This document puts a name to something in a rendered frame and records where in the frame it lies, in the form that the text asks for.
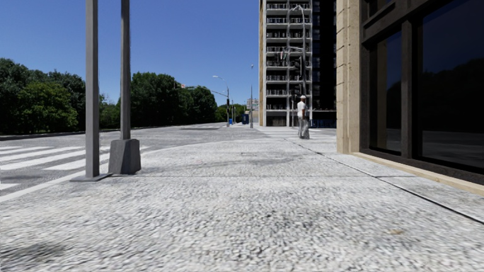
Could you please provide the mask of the person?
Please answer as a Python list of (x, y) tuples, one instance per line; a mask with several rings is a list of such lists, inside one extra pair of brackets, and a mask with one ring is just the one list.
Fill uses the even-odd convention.
[(309, 139), (309, 121), (305, 95), (301, 95), (300, 101), (297, 104), (297, 116), (299, 119), (298, 137), (300, 139)]

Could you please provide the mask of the pale concrete tower with balconies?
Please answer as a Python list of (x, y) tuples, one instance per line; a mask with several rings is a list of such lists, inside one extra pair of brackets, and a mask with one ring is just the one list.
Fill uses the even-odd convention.
[(335, 128), (336, 109), (336, 0), (259, 0), (259, 123), (268, 127), (296, 127), (299, 63), (303, 46), (302, 14), (306, 18), (306, 105), (313, 128)]

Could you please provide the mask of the grey pole with block foot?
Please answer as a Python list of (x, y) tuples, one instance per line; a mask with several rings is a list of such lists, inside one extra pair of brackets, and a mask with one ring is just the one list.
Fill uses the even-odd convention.
[(134, 174), (141, 169), (141, 155), (130, 124), (130, 0), (121, 0), (121, 52), (120, 138), (111, 142), (108, 172)]

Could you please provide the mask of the pale stone building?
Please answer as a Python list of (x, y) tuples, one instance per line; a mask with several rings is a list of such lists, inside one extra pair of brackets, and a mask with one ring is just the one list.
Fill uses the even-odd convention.
[(337, 151), (484, 196), (484, 0), (336, 0)]

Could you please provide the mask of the trees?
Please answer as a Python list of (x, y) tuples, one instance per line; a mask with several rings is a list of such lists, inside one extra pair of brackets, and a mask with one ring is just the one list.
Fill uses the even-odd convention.
[[(227, 106), (206, 88), (182, 88), (167, 74), (137, 72), (131, 80), (132, 127), (225, 122)], [(44, 73), (0, 58), (0, 134), (85, 129), (86, 83), (76, 74)]]

